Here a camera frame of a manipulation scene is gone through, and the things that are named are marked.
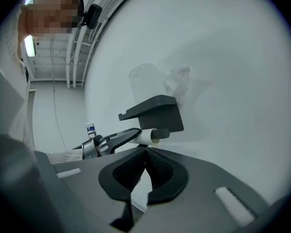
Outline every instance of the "dark gray holder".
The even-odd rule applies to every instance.
[[[158,95],[119,114],[120,121],[138,118],[140,128],[168,129],[169,132],[183,131],[183,123],[177,101],[174,97]]]

